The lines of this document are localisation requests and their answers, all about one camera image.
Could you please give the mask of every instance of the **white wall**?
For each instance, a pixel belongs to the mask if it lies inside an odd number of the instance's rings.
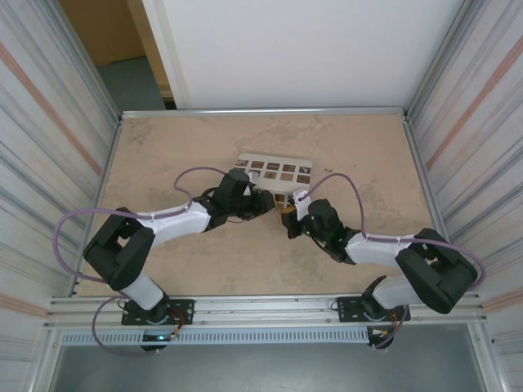
[[[144,0],[181,109],[406,106],[463,0]]]
[[[115,108],[81,66],[53,0],[0,5],[0,391],[28,390],[53,296],[71,277],[52,251],[56,222],[90,207],[118,126]],[[87,217],[64,225],[74,266]]]

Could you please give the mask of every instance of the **marble-patterned tabletop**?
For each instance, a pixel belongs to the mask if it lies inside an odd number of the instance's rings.
[[[186,201],[172,187],[195,166],[231,168],[241,153],[310,159],[312,184],[330,172],[349,175],[363,199],[366,229],[401,235],[431,227],[400,116],[266,116],[128,118],[110,170],[102,207],[152,212]],[[220,175],[193,172],[181,186],[193,195],[216,186]],[[324,183],[314,198],[327,198],[345,225],[360,226],[360,211],[342,178]],[[105,216],[98,219],[98,225]],[[306,237],[287,239],[279,213],[153,248],[145,271],[170,295],[319,294],[361,292],[380,274],[398,269],[344,265]],[[95,274],[89,265],[84,272]],[[109,295],[82,281],[81,296]]]

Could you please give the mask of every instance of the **purple cable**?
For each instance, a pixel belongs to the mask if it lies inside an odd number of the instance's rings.
[[[225,175],[225,172],[220,170],[220,169],[216,169],[215,167],[206,167],[206,166],[192,167],[191,169],[187,169],[187,170],[183,171],[174,181],[174,189],[182,192],[183,194],[186,194],[187,197],[189,198],[189,202],[187,203],[186,208],[182,208],[181,210],[152,216],[152,215],[137,215],[137,214],[132,214],[131,212],[110,210],[108,208],[80,208],[78,210],[74,210],[74,211],[68,212],[67,214],[62,216],[60,218],[60,220],[58,221],[58,223],[56,224],[55,229],[53,230],[53,233],[52,233],[52,250],[55,253],[55,257],[58,260],[58,262],[60,263],[61,267],[64,270],[66,270],[67,272],[69,272],[70,274],[72,274],[73,276],[77,277],[77,278],[91,280],[93,282],[105,283],[105,281],[103,279],[101,279],[101,278],[96,278],[94,276],[85,275],[85,274],[82,274],[82,273],[72,269],[64,261],[64,259],[62,258],[62,255],[60,254],[60,249],[58,248],[58,235],[60,233],[60,229],[61,229],[62,225],[68,219],[70,219],[72,216],[75,216],[75,215],[78,215],[78,214],[85,214],[85,213],[89,213],[89,212],[90,213],[100,213],[100,214],[110,214],[110,215],[116,215],[116,216],[123,216],[125,218],[132,218],[132,219],[151,219],[151,218],[152,219],[162,219],[162,218],[168,218],[168,217],[171,217],[171,216],[181,215],[187,209],[190,208],[191,204],[193,203],[193,198],[192,198],[191,194],[189,193],[189,191],[187,191],[187,190],[185,190],[183,188],[180,188],[178,186],[178,181],[185,174],[187,174],[189,172],[194,172],[196,170],[210,170],[210,171],[213,171],[213,172],[215,171],[215,172],[221,173],[222,175]]]
[[[187,190],[185,190],[183,188],[180,188],[178,186],[178,181],[185,174],[187,174],[189,172],[194,172],[196,170],[210,170],[210,171],[213,171],[213,172],[214,171],[218,172],[218,173],[220,173],[222,175],[226,174],[224,171],[222,171],[220,169],[216,169],[215,167],[207,167],[207,166],[192,167],[191,169],[187,169],[187,170],[183,171],[182,173],[180,173],[180,175],[174,180],[174,189],[182,192],[183,194],[186,194],[187,197],[189,198],[189,202],[187,203],[187,206],[185,208],[182,208],[181,210],[152,216],[152,215],[137,215],[137,214],[132,214],[130,212],[110,210],[108,208],[80,208],[78,210],[74,210],[74,211],[68,212],[67,214],[62,216],[61,219],[56,224],[55,229],[53,230],[53,234],[52,234],[52,250],[55,253],[55,257],[58,260],[58,262],[60,263],[60,265],[62,266],[62,268],[64,270],[66,270],[67,272],[69,272],[70,274],[72,274],[73,276],[77,277],[77,278],[83,278],[83,279],[86,279],[86,280],[91,280],[93,282],[105,283],[105,281],[103,279],[101,279],[101,278],[95,278],[94,276],[81,274],[80,272],[72,269],[71,267],[69,267],[67,265],[67,263],[65,262],[65,260],[62,258],[61,254],[60,254],[60,249],[58,248],[58,235],[60,234],[60,229],[61,229],[62,225],[68,219],[70,219],[72,216],[75,216],[77,214],[88,213],[88,212],[90,212],[90,213],[98,212],[98,213],[104,213],[104,214],[110,214],[110,215],[116,215],[116,216],[123,216],[123,217],[126,217],[126,218],[132,218],[132,219],[151,219],[151,218],[152,219],[163,219],[163,218],[168,218],[168,217],[171,217],[171,216],[181,215],[186,210],[188,210],[190,208],[190,206],[191,206],[191,204],[193,202],[193,197],[189,193],[189,191],[187,191]],[[120,350],[111,349],[110,347],[104,345],[101,342],[101,340],[98,338],[98,336],[96,335],[96,329],[95,329],[96,319],[98,318],[98,314],[100,314],[100,312],[103,309],[103,307],[106,306],[107,304],[109,304],[111,301],[114,301],[114,300],[120,299],[120,298],[126,298],[126,297],[127,296],[112,296],[108,300],[102,302],[100,307],[96,310],[95,315],[92,318],[92,323],[91,323],[91,331],[92,331],[92,335],[93,335],[93,337],[95,339],[95,342],[103,350],[105,350],[105,351],[107,351],[107,352],[109,352],[111,354],[121,356],[121,357],[137,358],[137,357],[145,357],[147,355],[154,354],[154,351],[150,351],[150,352],[147,352],[147,353],[130,353],[130,352],[127,352],[127,351],[120,351]]]
[[[146,357],[146,356],[149,356],[149,355],[152,355],[152,354],[155,354],[156,351],[147,351],[147,352],[143,352],[143,353],[132,353],[130,351],[122,351],[122,350],[115,350],[115,349],[112,349],[106,345],[104,345],[102,343],[102,341],[100,340],[100,338],[98,337],[98,335],[96,334],[96,329],[95,329],[95,326],[96,326],[96,319],[98,319],[98,315],[100,314],[101,310],[104,308],[104,306],[106,306],[107,304],[109,304],[111,301],[114,301],[114,300],[119,300],[119,299],[122,299],[122,298],[125,298],[124,296],[112,296],[111,298],[109,298],[108,300],[105,300],[101,303],[101,305],[98,307],[98,309],[96,310],[95,312],[95,315],[93,316],[92,318],[92,323],[91,323],[91,332],[92,332],[92,337],[94,337],[95,339],[95,342],[105,351],[107,351],[108,353],[111,353],[113,355],[118,355],[119,357],[126,357],[126,358],[142,358],[142,357]]]
[[[368,239],[369,241],[374,241],[375,243],[398,243],[398,241],[400,243],[425,243],[425,244],[429,244],[429,245],[436,245],[436,246],[439,246],[439,247],[446,247],[446,248],[451,249],[453,251],[464,253],[465,255],[471,257],[476,262],[478,267],[480,267],[480,271],[481,271],[480,277],[469,287],[469,290],[471,290],[473,288],[476,288],[480,284],[483,283],[483,281],[485,280],[486,274],[487,274],[487,270],[485,268],[485,264],[483,263],[483,261],[478,256],[476,256],[474,253],[468,251],[467,249],[463,249],[462,247],[458,247],[458,246],[452,245],[450,243],[444,243],[444,242],[441,242],[441,241],[436,241],[436,240],[433,240],[433,239],[400,238],[398,240],[396,238],[376,238],[376,237],[371,237],[371,236],[367,235],[367,233],[365,232],[365,215],[364,215],[364,212],[363,212],[363,203],[361,202],[360,193],[358,192],[358,189],[356,188],[356,185],[354,184],[354,182],[346,174],[343,174],[343,173],[332,173],[332,174],[329,174],[329,175],[325,176],[316,185],[314,185],[311,188],[311,190],[309,190],[303,197],[301,197],[299,199],[299,201],[301,202],[303,199],[308,198],[309,196],[311,196],[312,193],[315,190],[317,190],[320,185],[322,185],[330,177],[335,177],[335,176],[343,177],[344,179],[349,181],[349,183],[352,186],[352,189],[354,190],[355,196],[358,199],[358,204],[360,205],[361,235],[363,235],[363,237],[365,239]]]
[[[383,347],[384,345],[386,345],[389,341],[391,341],[394,336],[396,336],[396,333],[398,333],[398,331],[400,330],[401,326],[403,325],[403,322],[405,321],[405,319],[407,318],[407,313],[409,312],[409,306],[406,305],[404,306],[403,308],[403,315],[401,316],[401,320],[400,322],[398,323],[398,326],[396,328],[394,328],[394,331],[391,332],[391,335],[389,335],[389,337],[387,339],[385,339],[384,341],[382,341],[379,345],[373,345],[373,348],[375,350],[379,349],[380,347]]]

